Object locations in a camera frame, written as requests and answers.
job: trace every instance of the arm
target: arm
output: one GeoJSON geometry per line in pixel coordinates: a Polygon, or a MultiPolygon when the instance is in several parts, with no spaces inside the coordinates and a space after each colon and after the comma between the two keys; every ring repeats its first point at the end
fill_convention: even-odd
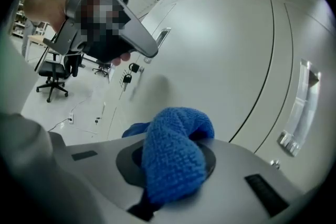
{"type": "Polygon", "coordinates": [[[55,32],[59,32],[65,20],[66,0],[25,0],[24,12],[32,21],[49,23],[55,32]]]}

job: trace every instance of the office chair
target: office chair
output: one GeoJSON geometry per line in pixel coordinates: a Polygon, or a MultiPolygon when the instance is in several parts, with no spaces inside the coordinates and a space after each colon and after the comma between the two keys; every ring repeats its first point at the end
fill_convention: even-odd
{"type": "Polygon", "coordinates": [[[110,69],[111,68],[111,64],[110,63],[103,63],[99,60],[96,60],[96,63],[99,65],[98,68],[93,68],[92,70],[97,70],[94,74],[97,74],[97,73],[103,73],[104,74],[104,77],[108,76],[108,72],[105,71],[105,68],[106,69],[110,69]]]}
{"type": "MultiPolygon", "coordinates": [[[[49,53],[53,54],[53,59],[54,61],[56,61],[56,55],[59,54],[57,52],[52,51],[49,51],[49,53]]],[[[36,92],[39,92],[39,89],[41,88],[50,87],[49,97],[47,99],[48,103],[51,102],[50,97],[54,88],[65,92],[64,94],[65,97],[68,97],[68,91],[61,87],[61,85],[63,87],[65,86],[65,82],[58,81],[59,79],[67,79],[69,77],[69,74],[66,72],[64,66],[61,63],[44,61],[41,65],[38,74],[42,77],[47,77],[47,80],[46,84],[36,87],[36,92]]]]}

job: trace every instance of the blue cloth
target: blue cloth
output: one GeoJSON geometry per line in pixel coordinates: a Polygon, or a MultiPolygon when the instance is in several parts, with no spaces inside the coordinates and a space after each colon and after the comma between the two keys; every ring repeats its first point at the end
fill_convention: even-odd
{"type": "Polygon", "coordinates": [[[190,140],[213,138],[210,119],[190,108],[166,108],[150,123],[137,123],[123,137],[147,132],[143,145],[142,168],[147,195],[154,204],[164,204],[191,194],[206,179],[202,151],[190,140]]]}

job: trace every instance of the microfiber cloth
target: microfiber cloth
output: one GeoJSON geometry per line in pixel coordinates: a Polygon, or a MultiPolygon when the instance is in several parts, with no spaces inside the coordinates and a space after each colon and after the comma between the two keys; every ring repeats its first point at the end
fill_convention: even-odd
{"type": "Polygon", "coordinates": [[[151,203],[175,201],[200,188],[206,179],[205,159],[190,136],[214,137],[206,114],[190,108],[166,108],[152,122],[130,129],[123,137],[147,132],[141,166],[151,203]]]}

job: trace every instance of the white floor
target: white floor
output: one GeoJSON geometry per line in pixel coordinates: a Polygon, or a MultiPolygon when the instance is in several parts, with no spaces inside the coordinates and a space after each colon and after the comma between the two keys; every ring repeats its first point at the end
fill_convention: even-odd
{"type": "MultiPolygon", "coordinates": [[[[12,37],[15,48],[21,52],[22,39],[12,37]]],[[[44,48],[32,44],[29,51],[28,62],[35,67],[41,57],[44,48]]],[[[94,74],[92,68],[97,64],[83,60],[85,68],[79,68],[77,77],[70,76],[65,81],[65,89],[69,96],[54,89],[51,95],[51,102],[47,103],[50,88],[40,89],[36,92],[36,86],[45,84],[46,78],[39,77],[36,86],[29,94],[22,110],[22,115],[41,124],[46,130],[50,130],[57,123],[69,117],[73,110],[74,123],[70,125],[68,120],[58,124],[53,131],[62,135],[66,145],[76,145],[98,142],[99,122],[96,125],[96,117],[101,116],[103,98],[108,88],[109,79],[101,74],[94,74]]]]}

